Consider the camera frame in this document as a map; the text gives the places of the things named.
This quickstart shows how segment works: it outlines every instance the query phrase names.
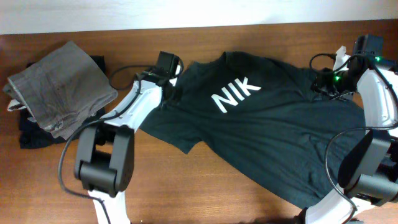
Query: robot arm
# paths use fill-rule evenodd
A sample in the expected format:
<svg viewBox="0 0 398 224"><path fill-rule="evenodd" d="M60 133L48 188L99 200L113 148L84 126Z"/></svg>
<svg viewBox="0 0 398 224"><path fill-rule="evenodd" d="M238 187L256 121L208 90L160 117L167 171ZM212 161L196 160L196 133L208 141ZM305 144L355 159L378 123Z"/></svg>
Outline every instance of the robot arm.
<svg viewBox="0 0 398 224"><path fill-rule="evenodd" d="M177 56L161 52L155 68L150 72L142 72L127 96L101 118L125 112L104 123L90 126L80 134L75 178L82 182L90 196L103 201L111 223L130 223L124 191L134 170L134 133L146 116L170 97L173 86L169 80L179 73L178 69L182 70L178 65L180 62ZM111 154L96 150L96 145L105 143L113 145ZM102 205L96 200L94 205L98 223L107 224Z"/></svg>
<svg viewBox="0 0 398 224"><path fill-rule="evenodd" d="M380 38L370 35L360 37L354 53L366 55L367 48L375 49L375 42L379 46L376 47L376 52L380 52L382 44L377 44ZM398 90L398 77L394 73L396 63L394 65L388 60L383 63L377 55L370 56L375 58L379 71L392 86L387 86L375 70L362 66L360 62L352 63L350 68L345 66L334 73L334 84L328 86L335 85L337 92L356 89L363 99L366 126L389 127L398 121L398 105L391 93L391 90ZM334 70L340 68L349 58L345 54L345 47L340 48L336 53ZM398 202L398 174L394 172L398 167L382 164L384 159L395 163L398 161L395 143L397 137L398 129L370 129L341 163L338 188L356 205L357 211L354 215L386 202ZM352 211L352 205L337 191L332 190L321 202L302 212L301 216L305 218L301 222L344 223Z"/></svg>

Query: folded clothing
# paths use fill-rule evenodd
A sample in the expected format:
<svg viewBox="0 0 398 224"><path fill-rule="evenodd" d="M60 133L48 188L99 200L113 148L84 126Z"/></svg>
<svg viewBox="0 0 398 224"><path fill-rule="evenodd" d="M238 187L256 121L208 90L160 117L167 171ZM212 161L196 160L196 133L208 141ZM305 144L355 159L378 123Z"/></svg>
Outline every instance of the folded clothing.
<svg viewBox="0 0 398 224"><path fill-rule="evenodd" d="M95 115L85 119L83 124L100 119L104 114L105 109L101 108ZM41 129L35 121L32 121L32 115L27 109L21 110L19 130L22 131L22 134L19 137L19 145L21 149L39 149L66 141L62 137L54 138L50 133Z"/></svg>
<svg viewBox="0 0 398 224"><path fill-rule="evenodd" d="M93 59L93 61L95 62L95 64L98 65L99 69L101 69L101 71L102 71L103 73L105 73L105 71L106 71L106 66L105 66L105 58L104 58L104 56L90 55L90 57L91 57L91 59ZM28 64L26 65L26 68L29 68L29 67L30 67L31 65L33 65L34 63L35 63L35 62L28 63ZM3 91L5 94L9 95L9 96L10 96L11 98L13 98L14 100L16 100L16 101L19 102L18 104L12 105L12 108L8 108L9 111L21 110L21 109L26 108L26 107L21 103L21 99L19 98L18 94L14 91L14 89L12 89L12 86L11 86L9 83L7 83L7 84L3 87L2 91Z"/></svg>
<svg viewBox="0 0 398 224"><path fill-rule="evenodd" d="M8 81L37 124L54 138L69 138L118 95L94 60L73 42Z"/></svg>

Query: wooden surface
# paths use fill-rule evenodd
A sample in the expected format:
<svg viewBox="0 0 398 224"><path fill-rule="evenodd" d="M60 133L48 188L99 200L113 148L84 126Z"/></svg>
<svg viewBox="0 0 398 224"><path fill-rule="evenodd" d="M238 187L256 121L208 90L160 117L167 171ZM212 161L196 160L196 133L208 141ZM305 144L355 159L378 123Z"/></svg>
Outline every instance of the wooden surface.
<svg viewBox="0 0 398 224"><path fill-rule="evenodd" d="M361 34L385 38L384 56L398 58L398 21L332 22L196 29L124 30L0 36L0 85L52 50L73 40L90 55L104 55L109 71L122 65L155 63L160 50L192 61L210 62L223 51L242 50L306 67L312 55L352 51ZM319 59L316 67L332 66ZM124 74L124 81L129 82ZM120 93L120 100L126 92ZM57 182L63 144L19 149L18 113L6 111L0 94L0 223L96 223L93 202L69 196ZM65 181L81 189L72 166L74 142L65 160ZM185 155L148 134L136 134L136 163L127 189L133 223L239 223L292 217L300 209L258 186L203 143ZM398 206L388 203L359 215L366 223L397 223Z"/></svg>

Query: dark green t-shirt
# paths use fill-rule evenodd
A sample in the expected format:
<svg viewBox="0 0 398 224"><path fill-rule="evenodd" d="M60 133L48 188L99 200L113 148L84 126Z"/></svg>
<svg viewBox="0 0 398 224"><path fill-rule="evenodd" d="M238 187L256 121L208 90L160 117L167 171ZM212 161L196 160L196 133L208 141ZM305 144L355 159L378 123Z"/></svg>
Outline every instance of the dark green t-shirt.
<svg viewBox="0 0 398 224"><path fill-rule="evenodd" d="M178 80L178 103L155 109L141 129L184 153L198 142L272 193L303 208L330 190L323 154L336 133L364 126L351 101L310 90L315 74L242 52L194 63ZM330 151L331 175L364 132L339 138Z"/></svg>

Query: wire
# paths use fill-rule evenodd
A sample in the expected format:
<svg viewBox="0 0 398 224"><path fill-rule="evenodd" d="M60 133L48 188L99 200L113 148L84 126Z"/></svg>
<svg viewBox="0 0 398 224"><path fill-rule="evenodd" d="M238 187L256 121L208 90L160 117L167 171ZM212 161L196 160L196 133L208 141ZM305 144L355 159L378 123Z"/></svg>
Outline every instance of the wire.
<svg viewBox="0 0 398 224"><path fill-rule="evenodd" d="M312 70L314 70L314 69L312 68L312 60L313 60L314 58L316 58L317 56L321 56L321 55L327 55L327 56L329 56L329 55L331 55L331 54L318 54L318 55L314 56L314 57L311 59L311 61L310 61L310 68L311 68ZM392 98L393 98L393 100L394 100L395 105L398 106L398 97L397 97L395 91L392 89L392 85L388 82L388 80L384 77L384 75L380 72L380 70L375 66L375 64L372 63L372 61L370 61L369 58L367 58L367 57L365 57L365 56L363 56L363 55L360 55L360 54L354 54L354 55L352 55L342 66L340 66L339 68L337 68L336 70L334 70L334 71L332 71L332 72L321 73L321 72L318 72L318 71L316 71L316 70L314 70L314 71L316 71L316 72L319 73L319 74L329 74L329 73L337 72L338 70L342 69L350 60L352 60L352 59L355 58L355 57L364 58L364 59L370 64L370 67L371 67L373 70L376 71L377 75L383 80L384 84L386 84L386 88L390 91L390 93L391 93L391 95L392 95ZM349 217L348 217L343 223L349 222L349 221L354 217L354 214L355 214L356 211L358 211L358 209L356 208L355 203L354 203L350 198L348 198L348 197L335 185L335 183L333 183L333 181L332 181L332 179L331 179L331 176L330 176L330 173L329 173L329 168L328 168L328 152L329 152L329 150L330 150L330 147L331 147L333 141L335 141L338 137L344 135L345 133L352 132L352 131L366 131L366 130L371 130L371 129L376 129L376 130L391 130L391 129L395 129L395 128L398 128L398 122L395 122L395 123L394 123L393 125L391 125L391 126L385 126L385 127L365 126L365 127L361 127L361 128L351 128L351 129L347 129L347 130L344 130L344 131L342 131L342 132L336 134L335 136L333 136L333 137L329 140L329 143L328 143L327 146L326 146L325 155L324 155L324 166L325 166L326 176L327 176L327 178L328 178L329 183L331 184L331 186L337 191L337 193L338 193L340 196L342 196L345 200L347 200L347 201L351 204L351 206L352 206L352 208L353 208L352 211L351 211L351 213L350 213L350 215L349 215Z"/></svg>
<svg viewBox="0 0 398 224"><path fill-rule="evenodd" d="M335 100L337 98L340 98L342 96L345 96L345 95L348 95L348 94L352 94L352 93L355 93L355 92L354 91L349 91L347 93L340 93L340 94L337 94L336 96L331 97L329 100Z"/></svg>
<svg viewBox="0 0 398 224"><path fill-rule="evenodd" d="M311 58L311 60L310 60L310 69L313 70L314 72L318 73L318 74L321 74L321 75L326 75L326 74L335 72L335 71L333 71L333 72L319 72L318 70L315 70L314 68L312 68L312 61L313 61L314 59L316 59L317 57L319 57L319 56L328 56L328 57L332 58L333 60L336 60L337 54L320 53L320 54L314 55L314 56Z"/></svg>
<svg viewBox="0 0 398 224"><path fill-rule="evenodd" d="M109 75L109 85L110 85L112 88L114 88L115 90L119 90L119 91L127 90L128 88L130 88L130 86L132 86L132 84L134 83L135 79L133 78L133 79L131 80L131 82L130 82L128 85L126 85L125 87L116 88L114 85L112 85L112 79L114 78L115 74L117 74L118 72L120 72L120 71L122 71L122 70L125 70L125 69L127 69L127 68L143 68L143 67L147 67L147 68L148 68L148 69L147 69L147 72L149 72L150 70L152 70L152 69L155 67L155 65L127 65L127 66L118 68L118 69L116 69L114 72L112 72L112 73Z"/></svg>
<svg viewBox="0 0 398 224"><path fill-rule="evenodd" d="M132 67L138 67L138 65L129 65L129 66L125 66L125 67L119 68L115 72L112 73L112 77L113 77L114 74L120 72L121 70L124 70L124 69L127 69L127 68L132 68ZM61 189L64 190L68 194L71 194L71 195L74 195L74 196L77 196L77 197L81 197L81 198L87 198L87 199L96 200L97 202L99 202L101 204L101 206L102 206L102 209L104 210L105 217L106 217L106 219L107 219L109 224L111 224L111 220L109 219L109 215L108 215L108 212L106 211L106 207L105 207L105 204L104 204L103 200L101 200L100 198L97 198L97 197L92 197L90 195L86 195L86 194L81 194L81 193L75 192L73 190L68 189L65 186L65 184L63 183L63 179L62 179L63 160L65 158L65 154L67 153L68 147L69 147L70 143L72 142L72 139L74 139L74 137L77 134L79 134L82 130L84 130L85 128L87 128L87 127L89 127L89 126L91 126L93 124L99 124L99 123L102 123L104 121L119 117L121 114L125 113L129 109L129 107L137 100L138 96L140 95L140 92L141 92L141 79L138 79L138 89L136 91L136 95L134 96L134 98L130 101L130 103L123 110L121 110L120 112L116 112L115 115L110 116L108 118L100 118L100 119L97 119L95 121L86 123L86 124L80 126L75 132L73 132L73 134L68 138L67 143L65 144L65 147L63 148L63 151L61 153L61 158L60 158L60 161L58 163L58 181L60 183Z"/></svg>

